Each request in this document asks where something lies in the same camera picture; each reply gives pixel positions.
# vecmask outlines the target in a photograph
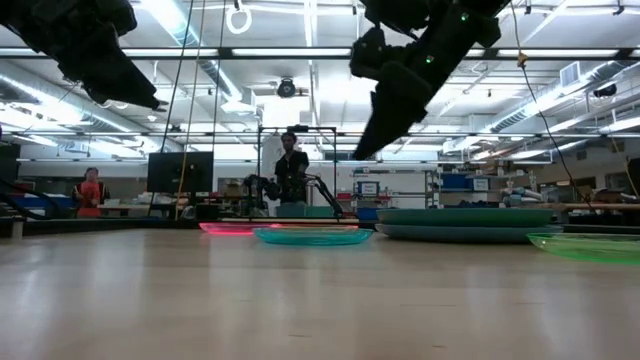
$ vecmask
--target green plastic tray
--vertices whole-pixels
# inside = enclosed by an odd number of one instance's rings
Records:
[[[408,226],[527,227],[551,222],[550,209],[382,209],[380,223]]]
[[[529,234],[539,249],[575,260],[640,265],[640,235]]]

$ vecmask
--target woman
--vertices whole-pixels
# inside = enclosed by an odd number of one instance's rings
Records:
[[[98,217],[102,215],[98,205],[111,198],[109,189],[98,181],[98,169],[91,167],[84,173],[85,181],[73,188],[72,196],[78,202],[79,217]]]

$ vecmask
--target teal plastic tray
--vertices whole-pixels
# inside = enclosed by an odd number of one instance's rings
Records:
[[[373,230],[335,226],[280,226],[254,229],[253,233],[270,244],[335,246],[360,244],[373,234]]]
[[[529,234],[529,240],[570,259],[640,265],[640,235]]]
[[[526,227],[548,225],[550,209],[381,209],[380,223],[408,226]]]

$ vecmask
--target blue plate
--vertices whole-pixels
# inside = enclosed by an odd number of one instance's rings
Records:
[[[373,230],[356,226],[279,226],[253,229],[253,233],[269,244],[334,246],[365,242]]]
[[[535,228],[406,226],[376,224],[376,229],[394,239],[457,244],[528,244],[527,234],[556,234],[561,226]]]

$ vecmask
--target black shirt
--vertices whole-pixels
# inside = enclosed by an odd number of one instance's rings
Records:
[[[309,166],[309,157],[302,151],[294,151],[287,161],[283,155],[276,163],[276,177],[282,188],[281,203],[303,201],[307,202],[306,185],[296,181],[300,177],[300,166]]]

